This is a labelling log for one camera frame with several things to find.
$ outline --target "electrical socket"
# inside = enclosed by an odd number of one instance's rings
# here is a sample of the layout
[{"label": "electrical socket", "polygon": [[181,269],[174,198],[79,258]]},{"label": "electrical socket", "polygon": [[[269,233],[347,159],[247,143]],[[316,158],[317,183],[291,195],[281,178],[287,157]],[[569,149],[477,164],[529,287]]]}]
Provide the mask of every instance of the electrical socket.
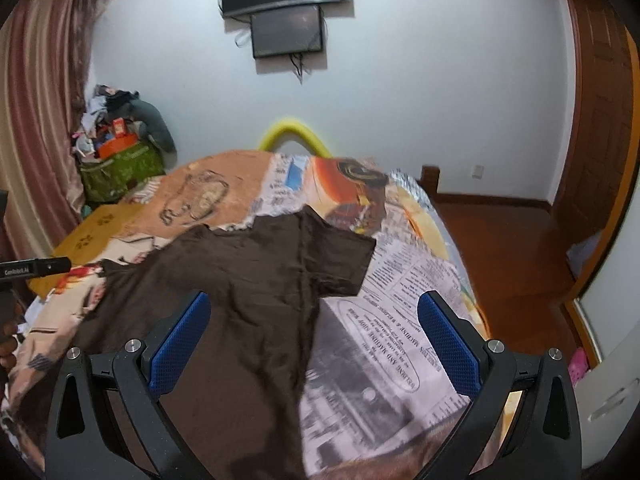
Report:
[{"label": "electrical socket", "polygon": [[478,180],[482,179],[484,175],[484,166],[480,166],[477,164],[471,169],[471,178],[477,178]]}]

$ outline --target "bedspread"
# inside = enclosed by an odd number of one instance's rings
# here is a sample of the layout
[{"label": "bedspread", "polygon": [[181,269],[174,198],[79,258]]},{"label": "bedspread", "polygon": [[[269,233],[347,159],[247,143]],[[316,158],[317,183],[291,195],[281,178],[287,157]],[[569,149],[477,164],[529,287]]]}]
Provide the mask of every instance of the bedspread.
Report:
[{"label": "bedspread", "polygon": [[[96,263],[73,269],[50,294],[20,347],[3,418],[22,452],[44,468],[42,443],[30,439],[20,403],[32,388],[46,387],[39,379],[99,306],[99,260],[140,261],[193,225],[245,228],[255,216],[309,204],[335,226],[375,236],[378,247],[357,297],[321,303],[300,402],[306,471],[319,479],[413,478],[468,403],[417,323],[417,298],[438,290],[486,336],[455,244],[415,180],[351,158],[228,152],[183,166],[149,189],[138,192],[147,204]],[[498,437],[483,465],[497,444]]]}]

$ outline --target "wooden door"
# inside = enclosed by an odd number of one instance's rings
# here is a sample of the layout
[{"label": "wooden door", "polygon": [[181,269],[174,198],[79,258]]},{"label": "wooden door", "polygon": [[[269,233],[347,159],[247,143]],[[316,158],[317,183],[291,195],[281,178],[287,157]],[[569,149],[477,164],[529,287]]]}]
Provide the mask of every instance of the wooden door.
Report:
[{"label": "wooden door", "polygon": [[566,241],[604,228],[629,149],[633,83],[626,30],[606,0],[569,0],[577,92],[574,127],[554,213]]}]

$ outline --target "door frame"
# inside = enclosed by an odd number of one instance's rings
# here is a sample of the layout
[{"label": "door frame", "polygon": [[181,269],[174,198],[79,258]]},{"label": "door frame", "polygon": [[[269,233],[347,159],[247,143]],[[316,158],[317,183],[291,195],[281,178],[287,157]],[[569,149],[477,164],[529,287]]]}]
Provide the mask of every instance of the door frame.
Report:
[{"label": "door frame", "polygon": [[[571,138],[569,141],[569,149],[567,151],[567,156],[564,163],[564,170],[562,170],[562,177],[560,180],[560,185],[558,186],[558,192],[556,192],[554,205],[552,207],[553,214],[556,213],[559,203],[558,199],[562,196],[562,193],[564,193],[566,187],[566,178],[568,176],[568,168],[574,156],[582,100],[582,53],[580,49],[580,27],[578,26],[574,0],[567,0],[567,3],[569,5],[569,12],[571,14],[572,27],[574,30],[576,62],[575,109],[574,122],[572,125]],[[595,368],[598,364],[600,364],[600,362],[602,362],[602,356],[597,342],[594,339],[590,324],[580,308],[579,299],[585,293],[593,279],[596,277],[596,274],[606,260],[609,251],[616,240],[616,236],[618,235],[620,226],[625,219],[629,202],[636,188],[636,178],[638,177],[638,168],[640,162],[640,59],[638,56],[638,46],[629,34],[629,31],[626,32],[626,39],[628,41],[631,57],[633,81],[633,115],[631,120],[631,136],[629,139],[629,148],[626,155],[625,168],[622,173],[622,179],[620,181],[620,186],[618,187],[618,193],[616,195],[611,214],[609,215],[607,224],[602,230],[600,240],[598,241],[593,254],[582,266],[582,270],[580,271],[580,275],[574,283],[574,286],[572,286],[571,290],[562,301],[564,304],[564,308],[566,309],[567,313],[574,323],[575,329],[580,338],[581,345],[587,354],[587,359],[591,368]]]}]

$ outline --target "reddish brown floor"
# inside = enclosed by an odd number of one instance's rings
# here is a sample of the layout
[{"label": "reddish brown floor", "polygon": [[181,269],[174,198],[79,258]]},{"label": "reddish brown floor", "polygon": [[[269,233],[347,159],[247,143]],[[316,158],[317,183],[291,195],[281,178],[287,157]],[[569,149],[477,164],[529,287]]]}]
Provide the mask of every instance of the reddish brown floor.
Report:
[{"label": "reddish brown floor", "polygon": [[547,211],[438,204],[462,254],[492,337],[516,352],[556,347],[568,358],[576,337],[561,304],[574,280],[567,245]]}]

